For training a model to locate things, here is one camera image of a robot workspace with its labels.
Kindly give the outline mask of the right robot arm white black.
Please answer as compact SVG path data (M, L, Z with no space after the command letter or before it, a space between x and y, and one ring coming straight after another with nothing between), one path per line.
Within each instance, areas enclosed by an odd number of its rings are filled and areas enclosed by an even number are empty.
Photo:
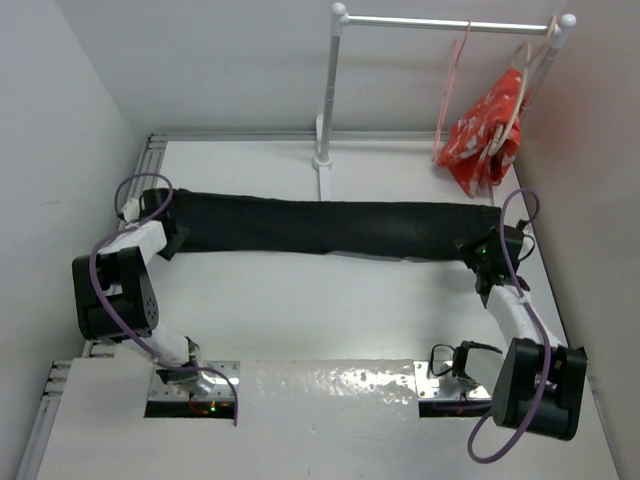
M559 340L536 312L530 287L518 268L535 245L523 226L494 227L455 248L475 275L475 291L496 321L506 349L465 340L436 344L428 357L428 378L456 380L466 389L485 388L490 399L463 395L464 410L487 410L495 425L562 441L579 424L588 359L583 349Z

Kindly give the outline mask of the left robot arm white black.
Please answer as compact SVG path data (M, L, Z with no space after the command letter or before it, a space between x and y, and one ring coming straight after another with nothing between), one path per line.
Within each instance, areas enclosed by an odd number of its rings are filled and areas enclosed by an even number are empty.
M198 346L160 319L147 270L159 256L179 251L189 231L168 211L174 190L147 190L119 211L120 233L98 243L72 262L78 325L89 341L120 345L154 365L161 381L187 390L198 382Z

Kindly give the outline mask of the black trousers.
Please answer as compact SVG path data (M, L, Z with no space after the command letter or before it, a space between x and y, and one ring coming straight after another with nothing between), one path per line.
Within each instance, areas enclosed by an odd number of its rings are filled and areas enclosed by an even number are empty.
M496 227L498 207L433 202L288 201L175 192L169 215L185 252L346 253L451 261L455 243Z

